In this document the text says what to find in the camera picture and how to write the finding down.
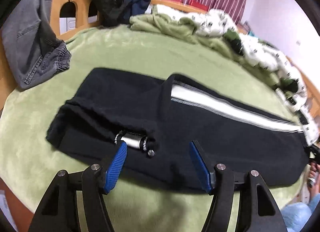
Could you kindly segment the light blue sleeve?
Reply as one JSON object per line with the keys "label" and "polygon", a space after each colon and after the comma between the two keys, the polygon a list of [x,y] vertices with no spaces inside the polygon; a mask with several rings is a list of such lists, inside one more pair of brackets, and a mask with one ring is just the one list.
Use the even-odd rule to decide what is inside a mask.
{"label": "light blue sleeve", "polygon": [[319,193],[315,194],[308,204],[297,202],[283,207],[283,209],[281,209],[281,214],[287,231],[301,231],[318,203]]}

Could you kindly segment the white patterned duvet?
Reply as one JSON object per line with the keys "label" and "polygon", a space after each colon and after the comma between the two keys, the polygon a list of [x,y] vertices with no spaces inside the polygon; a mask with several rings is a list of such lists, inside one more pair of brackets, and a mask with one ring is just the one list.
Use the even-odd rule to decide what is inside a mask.
{"label": "white patterned duvet", "polygon": [[282,51],[257,37],[239,32],[223,10],[206,14],[182,12],[156,4],[149,14],[131,16],[130,28],[164,34],[191,44],[200,44],[232,59],[264,82],[299,117],[309,144],[317,142],[319,130],[306,101],[308,92],[300,71]]}

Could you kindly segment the black pants with white stripe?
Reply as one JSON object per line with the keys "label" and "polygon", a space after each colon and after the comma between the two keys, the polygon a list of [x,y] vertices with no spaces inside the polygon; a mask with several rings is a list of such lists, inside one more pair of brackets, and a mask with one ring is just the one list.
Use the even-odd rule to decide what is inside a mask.
{"label": "black pants with white stripe", "polygon": [[157,79],[95,68],[58,110],[47,141],[86,164],[111,159],[121,135],[137,134],[124,172],[173,189],[200,190],[189,156],[196,140],[209,160],[255,169],[269,186],[294,184],[309,160],[300,125],[235,101],[188,78]]}

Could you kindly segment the wooden bed frame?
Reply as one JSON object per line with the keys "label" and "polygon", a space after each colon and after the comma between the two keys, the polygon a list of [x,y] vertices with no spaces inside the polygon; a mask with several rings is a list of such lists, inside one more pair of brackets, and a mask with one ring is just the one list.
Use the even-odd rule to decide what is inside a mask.
{"label": "wooden bed frame", "polygon": [[[50,13],[50,26],[52,27],[53,32],[56,34],[56,37],[60,40],[63,40],[66,46],[69,40],[71,40],[78,33],[83,32],[86,29],[91,29],[91,28],[113,29],[119,26],[126,26],[130,30],[132,30],[130,28],[130,24],[124,24],[124,23],[120,23],[114,27],[105,27],[102,25],[101,20],[102,20],[102,16],[98,12],[97,7],[95,6],[95,3],[92,0],[53,0],[52,2],[52,9]],[[7,61],[2,42],[1,42],[1,55]],[[10,66],[8,64],[8,61],[7,61],[7,66],[8,66],[8,73],[11,74],[11,76],[14,78],[11,72]],[[171,75],[173,74],[184,75],[178,72],[172,73]],[[9,95],[16,89],[20,91],[25,91],[20,89],[17,86],[17,83],[15,83],[14,88],[11,90],[10,93],[7,93],[6,97],[8,98]],[[287,108],[287,110],[291,112],[289,108],[284,104],[283,100],[280,97],[279,99],[282,101],[283,105]],[[1,102],[3,109],[5,106],[6,100]],[[291,121],[285,118],[283,119],[291,121],[295,124],[298,124],[302,128],[302,124],[300,123],[299,117],[293,112],[291,112],[291,114],[295,118],[294,121]],[[142,145],[141,139],[142,138],[137,134],[121,135],[116,142],[116,152],[120,147],[120,141],[126,142],[127,152],[129,151],[129,149],[139,149]],[[53,149],[59,151],[52,144],[50,145],[53,147]],[[107,166],[113,160],[116,152],[113,154],[111,159],[103,158],[102,160],[99,160],[93,164],[86,164],[64,153],[66,156],[85,164],[86,168],[82,171],[73,172],[73,173],[70,173],[65,169],[61,169],[55,174],[51,183],[49,184],[46,191],[44,192],[43,197],[41,198],[36,210],[32,211],[34,213],[34,219],[30,226],[31,229],[33,231],[116,231],[113,227],[111,218],[107,210],[106,202],[105,202],[105,197],[108,196],[112,190],[108,194],[106,194],[103,189],[105,171],[108,168]],[[150,188],[153,190],[167,190],[170,192],[175,192],[180,194],[192,194],[192,195],[195,194],[195,195],[210,196],[211,203],[210,203],[210,207],[209,207],[205,222],[202,226],[202,229],[208,229],[210,231],[227,231],[230,228],[235,228],[238,231],[260,231],[263,229],[266,231],[273,231],[276,225],[283,225],[283,218],[281,217],[279,212],[280,198],[273,191],[270,191],[270,187],[273,187],[276,189],[280,188],[282,192],[287,193],[292,189],[296,189],[299,185],[302,184],[303,182],[302,173],[300,174],[299,179],[292,185],[269,186],[266,184],[262,174],[255,169],[247,173],[239,173],[231,170],[225,164],[222,164],[222,163],[214,164],[213,161],[208,159],[205,153],[204,153],[204,157],[205,157],[207,167],[213,167],[215,170],[215,189],[212,195],[208,195],[202,188],[200,190],[183,190],[183,189],[173,189],[173,188],[165,187],[162,185],[153,185],[146,181],[132,178],[131,176],[129,176],[127,173],[124,172],[124,167],[121,170],[118,181],[120,181],[121,179],[128,179],[135,184],[140,184],[146,188]]]}

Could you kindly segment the navy blue garment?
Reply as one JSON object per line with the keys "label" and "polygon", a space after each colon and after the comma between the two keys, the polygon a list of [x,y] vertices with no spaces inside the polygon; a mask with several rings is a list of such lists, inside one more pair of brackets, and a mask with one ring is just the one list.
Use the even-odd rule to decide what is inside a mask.
{"label": "navy blue garment", "polygon": [[125,0],[126,7],[123,12],[123,23],[129,24],[130,17],[146,12],[151,0]]}

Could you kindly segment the grey jeans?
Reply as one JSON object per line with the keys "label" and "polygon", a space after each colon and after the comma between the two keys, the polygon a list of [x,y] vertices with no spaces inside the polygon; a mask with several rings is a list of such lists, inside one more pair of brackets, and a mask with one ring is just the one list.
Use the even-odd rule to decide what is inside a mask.
{"label": "grey jeans", "polygon": [[69,69],[71,53],[50,26],[52,2],[21,0],[3,24],[5,55],[22,90]]}

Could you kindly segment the green fleece bed blanket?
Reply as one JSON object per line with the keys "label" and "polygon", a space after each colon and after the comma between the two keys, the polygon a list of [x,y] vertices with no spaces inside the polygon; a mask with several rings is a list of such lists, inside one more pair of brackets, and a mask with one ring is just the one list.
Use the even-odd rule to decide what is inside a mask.
{"label": "green fleece bed blanket", "polygon": [[[14,90],[1,116],[1,178],[30,211],[35,211],[55,174],[86,165],[53,149],[46,133],[59,107],[72,98],[96,67],[166,79],[182,73],[239,102],[294,121],[263,82],[218,52],[165,35],[126,26],[86,29],[68,41],[70,68],[31,89]],[[211,198],[153,190],[121,179],[105,197],[116,231],[200,231]]]}

